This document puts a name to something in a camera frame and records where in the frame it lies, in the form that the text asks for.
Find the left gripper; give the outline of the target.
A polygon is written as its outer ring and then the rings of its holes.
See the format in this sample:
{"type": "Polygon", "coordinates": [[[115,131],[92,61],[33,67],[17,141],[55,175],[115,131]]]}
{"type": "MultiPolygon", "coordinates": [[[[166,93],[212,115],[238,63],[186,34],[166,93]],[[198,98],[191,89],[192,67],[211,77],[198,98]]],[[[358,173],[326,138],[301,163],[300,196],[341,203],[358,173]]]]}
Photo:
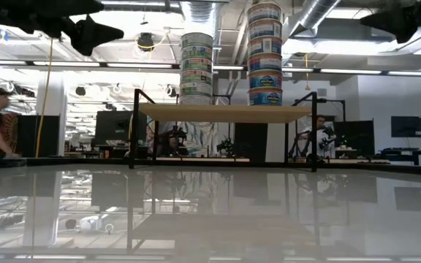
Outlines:
{"type": "Polygon", "coordinates": [[[27,34],[43,31],[53,38],[65,33],[77,52],[91,56],[95,47],[122,39],[124,32],[96,23],[89,15],[76,23],[69,16],[92,14],[104,8],[97,0],[0,1],[0,24],[17,27],[27,34]]]}

